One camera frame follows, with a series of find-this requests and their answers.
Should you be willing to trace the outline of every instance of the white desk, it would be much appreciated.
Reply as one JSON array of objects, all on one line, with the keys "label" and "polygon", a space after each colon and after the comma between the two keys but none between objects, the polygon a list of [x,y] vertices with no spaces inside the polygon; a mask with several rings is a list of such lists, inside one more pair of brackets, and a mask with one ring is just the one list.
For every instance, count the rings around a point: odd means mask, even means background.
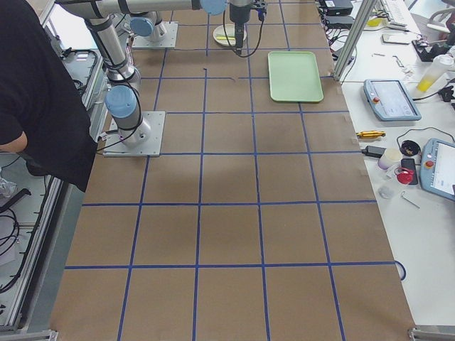
[{"label": "white desk", "polygon": [[[404,3],[403,11],[409,15]],[[410,15],[408,29],[418,32]],[[364,80],[400,79],[411,95],[421,97],[415,85],[429,65],[420,62],[411,45],[383,44],[380,40],[383,33],[401,34],[387,29],[364,32],[357,45],[357,61],[343,84],[355,130],[377,129],[387,134],[378,140],[360,140],[362,148],[367,145],[397,148],[396,138],[411,128],[434,126],[454,135],[455,111],[437,96],[417,102],[422,114],[420,121],[383,122],[373,114],[363,94]],[[393,55],[413,69],[412,76],[403,73]],[[438,81],[427,94],[437,91],[444,84],[444,80]],[[450,141],[448,136],[434,130],[413,131],[405,139],[412,139],[423,148],[431,137]],[[377,191],[385,181],[385,172],[377,167],[377,161],[365,157],[394,258],[402,262],[407,270],[407,278],[402,284],[414,321],[418,325],[455,325],[455,202],[427,193],[419,185],[408,186],[406,193],[421,207],[420,210],[400,196],[391,200],[382,199]]]}]

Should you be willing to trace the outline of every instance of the black round object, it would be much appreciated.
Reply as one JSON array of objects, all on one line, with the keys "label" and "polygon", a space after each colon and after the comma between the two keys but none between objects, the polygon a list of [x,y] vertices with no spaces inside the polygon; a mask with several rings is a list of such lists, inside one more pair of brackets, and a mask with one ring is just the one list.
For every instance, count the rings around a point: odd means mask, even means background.
[{"label": "black round object", "polygon": [[420,153],[420,146],[411,140],[406,140],[401,143],[400,151],[403,155],[414,156]]}]

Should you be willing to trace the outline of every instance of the tablet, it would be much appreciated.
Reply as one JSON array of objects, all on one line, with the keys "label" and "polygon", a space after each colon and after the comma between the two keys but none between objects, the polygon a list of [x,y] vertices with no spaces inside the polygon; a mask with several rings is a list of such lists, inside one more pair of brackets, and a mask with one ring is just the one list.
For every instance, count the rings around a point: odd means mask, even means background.
[{"label": "tablet", "polygon": [[422,152],[420,184],[428,192],[455,201],[455,144],[428,141]]},{"label": "tablet", "polygon": [[363,90],[381,121],[418,121],[422,118],[405,85],[399,80],[366,80]]}]

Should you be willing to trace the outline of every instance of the bottle with yellow liquid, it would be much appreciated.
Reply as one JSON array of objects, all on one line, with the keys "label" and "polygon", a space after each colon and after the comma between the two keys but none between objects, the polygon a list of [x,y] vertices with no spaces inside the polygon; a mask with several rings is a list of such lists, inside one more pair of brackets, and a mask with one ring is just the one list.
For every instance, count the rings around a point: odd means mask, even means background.
[{"label": "bottle with yellow liquid", "polygon": [[424,77],[417,85],[417,89],[426,92],[447,70],[454,66],[454,58],[451,55],[438,55],[425,72]]}]

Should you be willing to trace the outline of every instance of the keyboard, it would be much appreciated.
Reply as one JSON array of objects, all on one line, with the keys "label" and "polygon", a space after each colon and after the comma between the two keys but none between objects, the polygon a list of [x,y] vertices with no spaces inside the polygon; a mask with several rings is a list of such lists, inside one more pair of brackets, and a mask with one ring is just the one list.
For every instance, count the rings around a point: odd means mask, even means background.
[{"label": "keyboard", "polygon": [[385,13],[388,14],[389,23],[396,23],[398,25],[406,27],[406,20],[401,13],[398,2],[403,2],[403,0],[379,0],[378,4],[380,7],[382,7],[381,9],[383,9]]}]

